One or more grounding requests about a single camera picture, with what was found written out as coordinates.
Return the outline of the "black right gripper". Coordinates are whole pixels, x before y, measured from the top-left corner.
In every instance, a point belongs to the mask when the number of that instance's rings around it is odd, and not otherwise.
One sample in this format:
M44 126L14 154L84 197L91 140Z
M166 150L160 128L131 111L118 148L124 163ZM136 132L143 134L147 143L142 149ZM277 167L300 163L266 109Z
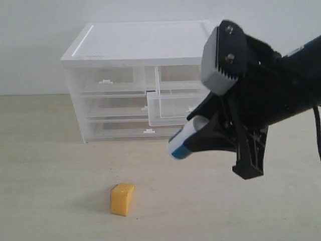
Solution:
M196 134L185 141L192 151L236 152L237 161L232 171L244 180L264 174L263 162L267 140L268 111L263 108L267 90L273 81L280 78L281 55L266 43L246 35L247 71L221 97L212 92L187 116L190 121L199 115L209 120ZM236 131L233 135L223 125L223 101L228 106L227 122Z

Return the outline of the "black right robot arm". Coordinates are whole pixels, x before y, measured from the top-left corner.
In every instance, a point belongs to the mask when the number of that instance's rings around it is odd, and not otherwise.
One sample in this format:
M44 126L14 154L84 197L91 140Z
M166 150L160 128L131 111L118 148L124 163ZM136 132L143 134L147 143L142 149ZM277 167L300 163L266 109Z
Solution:
M252 179L264 174L269 126L320 106L320 38L287 56L251 36L246 40L245 74L223 96L208 94L188 116L208 123L183 144L192 153L236 153L233 172Z

